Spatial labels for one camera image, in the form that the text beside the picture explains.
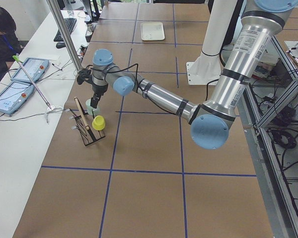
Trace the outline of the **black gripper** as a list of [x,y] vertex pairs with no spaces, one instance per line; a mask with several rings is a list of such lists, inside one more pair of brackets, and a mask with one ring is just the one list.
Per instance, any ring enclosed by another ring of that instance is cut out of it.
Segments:
[[102,86],[93,85],[92,89],[93,89],[94,94],[93,94],[92,98],[90,99],[90,106],[92,108],[97,108],[100,98],[107,91],[107,85],[102,85]]

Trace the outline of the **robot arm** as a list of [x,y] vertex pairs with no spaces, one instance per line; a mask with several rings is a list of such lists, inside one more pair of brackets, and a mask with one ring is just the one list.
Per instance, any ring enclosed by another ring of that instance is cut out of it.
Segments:
[[[280,33],[297,0],[216,0],[200,56],[187,64],[191,85],[216,80],[210,99],[195,105],[154,83],[120,69],[107,49],[99,49],[93,56],[90,76],[94,95],[93,108],[109,86],[126,96],[136,92],[171,114],[182,117],[191,126],[191,137],[200,147],[217,149],[225,144],[235,120],[235,107],[256,66],[264,55],[267,44]],[[225,35],[237,13],[242,28],[224,68],[220,68]]]

